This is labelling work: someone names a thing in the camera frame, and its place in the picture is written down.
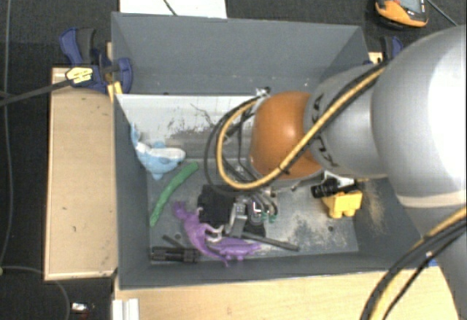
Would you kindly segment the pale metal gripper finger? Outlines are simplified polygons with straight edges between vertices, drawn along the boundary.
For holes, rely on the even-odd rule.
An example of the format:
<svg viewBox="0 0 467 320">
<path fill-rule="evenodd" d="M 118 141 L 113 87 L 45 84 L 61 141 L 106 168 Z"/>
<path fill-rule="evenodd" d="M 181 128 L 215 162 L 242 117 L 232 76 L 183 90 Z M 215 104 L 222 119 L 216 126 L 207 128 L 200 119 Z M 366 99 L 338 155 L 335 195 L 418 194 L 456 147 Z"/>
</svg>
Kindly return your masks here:
<svg viewBox="0 0 467 320">
<path fill-rule="evenodd" d="M 234 238 L 241 238 L 247 219 L 246 205 L 244 203 L 234 203 L 229 217 L 228 235 Z"/>
</svg>

